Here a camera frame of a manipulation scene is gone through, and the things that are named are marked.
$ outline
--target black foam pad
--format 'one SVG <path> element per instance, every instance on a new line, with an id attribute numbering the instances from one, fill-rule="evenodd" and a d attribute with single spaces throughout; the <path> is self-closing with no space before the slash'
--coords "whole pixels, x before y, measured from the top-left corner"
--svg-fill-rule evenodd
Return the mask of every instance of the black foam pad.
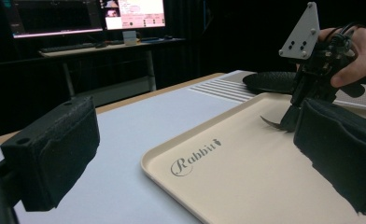
<path id="1" fill-rule="evenodd" d="M 305 99 L 294 144 L 357 212 L 366 214 L 366 119 Z"/>
<path id="2" fill-rule="evenodd" d="M 57 106 L 3 143 L 25 209 L 56 207 L 95 156 L 99 142 L 95 108 L 87 97 Z"/>

